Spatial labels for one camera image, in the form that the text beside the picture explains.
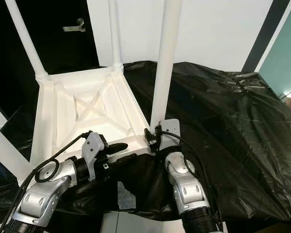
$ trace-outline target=black plastic sheet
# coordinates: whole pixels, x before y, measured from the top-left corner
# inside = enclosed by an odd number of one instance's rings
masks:
[[[155,72],[154,62],[124,67],[148,121]],[[29,103],[27,116],[4,127],[27,159],[35,104]],[[291,221],[291,111],[258,74],[174,64],[166,117],[180,120],[181,136],[206,165],[224,219]],[[192,157],[185,145],[182,150]],[[113,164],[112,174],[108,182],[68,190],[57,209],[78,215],[118,210],[116,182],[121,181],[136,196],[137,208],[128,212],[157,220],[178,218],[172,187],[156,157],[127,156]],[[11,195],[1,195],[3,208],[10,202]]]

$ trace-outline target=black door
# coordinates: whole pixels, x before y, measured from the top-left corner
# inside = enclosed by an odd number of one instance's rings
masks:
[[[16,0],[45,70],[57,74],[98,66],[86,0]],[[85,32],[63,26],[84,20]],[[38,89],[4,0],[0,0],[0,109],[10,117]]]

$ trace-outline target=teal wall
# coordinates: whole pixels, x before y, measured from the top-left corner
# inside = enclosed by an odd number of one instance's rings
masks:
[[[291,91],[291,12],[259,73],[278,96]]]

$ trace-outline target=white pillar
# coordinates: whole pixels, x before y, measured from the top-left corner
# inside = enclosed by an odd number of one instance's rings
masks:
[[[123,71],[116,0],[109,0],[109,15],[110,15],[112,52],[113,52],[113,69]]]
[[[5,3],[9,9],[20,40],[23,43],[27,56],[34,69],[35,78],[37,79],[37,81],[47,79],[48,73],[43,68],[43,65],[40,61],[37,51],[34,48],[33,42],[30,38],[30,35],[15,0],[5,0]]]
[[[32,166],[29,162],[18,152],[18,150],[16,150],[16,148],[1,132],[0,163],[16,176],[18,183],[22,183],[32,171]]]
[[[177,45],[182,0],[165,0],[151,115],[151,132],[165,119],[171,73]]]

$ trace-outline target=black tarp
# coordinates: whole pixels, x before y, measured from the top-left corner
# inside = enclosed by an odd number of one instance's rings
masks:
[[[148,121],[155,72],[154,62],[124,66],[127,82]],[[291,111],[258,74],[174,64],[166,118],[180,120],[181,136],[206,165],[224,219],[291,221]],[[32,122],[27,120],[14,124],[30,129],[32,137]],[[10,131],[5,127],[5,135],[24,150],[15,126]],[[24,141],[31,146],[28,137]],[[182,149],[191,154],[185,145]],[[58,209],[78,214],[116,210],[119,180],[136,195],[137,209],[131,213],[157,220],[178,217],[164,167],[155,157],[123,158],[114,164],[112,177],[108,183],[68,190]],[[3,198],[6,207],[10,198]]]

